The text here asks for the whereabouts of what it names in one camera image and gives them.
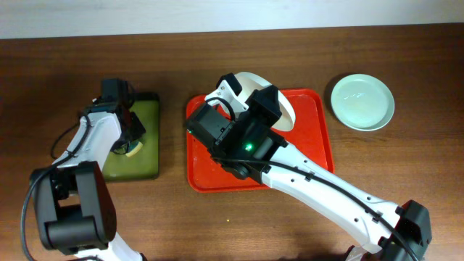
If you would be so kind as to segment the green and yellow sponge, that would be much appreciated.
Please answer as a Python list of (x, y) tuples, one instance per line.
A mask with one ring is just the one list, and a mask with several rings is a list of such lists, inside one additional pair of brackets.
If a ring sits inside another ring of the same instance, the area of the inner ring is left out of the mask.
[(140, 141), (132, 141), (128, 143), (126, 150), (125, 150), (125, 156), (132, 157), (133, 155), (137, 154), (141, 150), (142, 147), (143, 147), (143, 144)]

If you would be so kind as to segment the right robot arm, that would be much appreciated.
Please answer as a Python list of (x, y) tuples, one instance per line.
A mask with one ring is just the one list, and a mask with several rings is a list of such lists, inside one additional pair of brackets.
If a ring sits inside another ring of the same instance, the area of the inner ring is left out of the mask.
[(250, 72), (228, 73), (187, 118), (187, 131), (227, 173), (281, 191), (343, 228), (361, 260), (421, 260), (431, 243), (428, 210), (368, 194), (306, 157), (283, 137), (296, 114), (281, 91)]

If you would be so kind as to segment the cream white plate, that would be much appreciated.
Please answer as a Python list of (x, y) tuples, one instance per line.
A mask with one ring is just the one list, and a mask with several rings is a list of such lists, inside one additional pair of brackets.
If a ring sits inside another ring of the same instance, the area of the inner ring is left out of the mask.
[[(252, 95), (255, 90), (263, 90), (272, 86), (272, 83), (251, 72), (238, 72), (235, 75), (241, 85), (241, 92), (233, 99), (232, 108), (236, 116), (244, 112), (245, 101)], [(273, 124), (272, 128), (278, 131), (289, 132), (294, 128), (296, 114), (289, 100), (278, 90), (278, 105), (282, 113), (279, 120)]]

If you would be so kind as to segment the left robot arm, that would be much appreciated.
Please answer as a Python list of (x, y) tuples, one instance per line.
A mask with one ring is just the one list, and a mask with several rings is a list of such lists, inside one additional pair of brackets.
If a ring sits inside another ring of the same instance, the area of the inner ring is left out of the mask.
[(136, 100), (125, 80), (106, 79), (86, 107), (63, 154), (30, 176), (25, 200), (34, 203), (45, 249), (74, 260), (144, 260), (117, 233), (117, 216), (102, 169), (108, 155), (131, 157), (146, 130), (130, 110)]

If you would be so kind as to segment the mint green plate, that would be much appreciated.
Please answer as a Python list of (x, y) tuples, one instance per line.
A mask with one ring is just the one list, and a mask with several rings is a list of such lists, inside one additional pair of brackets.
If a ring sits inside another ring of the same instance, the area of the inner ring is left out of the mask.
[(338, 80), (330, 96), (336, 118), (357, 131), (377, 131), (393, 118), (395, 101), (392, 92), (378, 78), (351, 74)]

